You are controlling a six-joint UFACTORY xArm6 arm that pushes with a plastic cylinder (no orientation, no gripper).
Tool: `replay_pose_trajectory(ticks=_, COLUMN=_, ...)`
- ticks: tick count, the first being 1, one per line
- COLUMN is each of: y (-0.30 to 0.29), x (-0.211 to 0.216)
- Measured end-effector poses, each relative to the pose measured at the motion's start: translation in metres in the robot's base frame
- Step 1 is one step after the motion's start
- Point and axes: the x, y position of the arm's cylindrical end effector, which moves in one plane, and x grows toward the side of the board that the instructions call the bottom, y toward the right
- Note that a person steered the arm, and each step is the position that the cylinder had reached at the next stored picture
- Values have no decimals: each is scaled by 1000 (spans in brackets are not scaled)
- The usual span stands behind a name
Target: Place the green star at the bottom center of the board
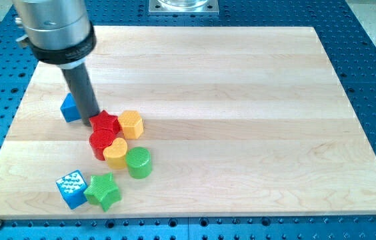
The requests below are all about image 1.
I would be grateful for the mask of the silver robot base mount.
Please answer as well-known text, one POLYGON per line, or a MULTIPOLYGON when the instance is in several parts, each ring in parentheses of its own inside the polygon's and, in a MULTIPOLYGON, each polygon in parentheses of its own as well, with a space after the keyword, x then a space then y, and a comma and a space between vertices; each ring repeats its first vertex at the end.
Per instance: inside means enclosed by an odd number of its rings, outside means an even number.
POLYGON ((218 15, 218 0, 149 0, 150 15, 218 15))

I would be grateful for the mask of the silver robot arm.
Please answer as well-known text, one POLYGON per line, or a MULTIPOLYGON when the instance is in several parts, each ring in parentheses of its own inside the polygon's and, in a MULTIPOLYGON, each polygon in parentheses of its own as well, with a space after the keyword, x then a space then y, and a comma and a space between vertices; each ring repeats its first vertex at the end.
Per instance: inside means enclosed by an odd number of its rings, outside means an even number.
POLYGON ((13 0, 15 22, 25 34, 17 39, 40 62, 63 73, 82 122, 99 114, 99 106, 85 66, 97 38, 84 0, 13 0))

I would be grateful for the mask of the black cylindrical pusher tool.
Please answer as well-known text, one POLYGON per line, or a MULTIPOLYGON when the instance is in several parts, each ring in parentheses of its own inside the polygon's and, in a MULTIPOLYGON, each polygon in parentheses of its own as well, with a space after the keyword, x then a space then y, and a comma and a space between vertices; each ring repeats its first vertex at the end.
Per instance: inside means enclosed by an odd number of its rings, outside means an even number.
POLYGON ((83 124, 91 126, 90 118, 98 115, 100 110, 85 64, 61 71, 83 124))

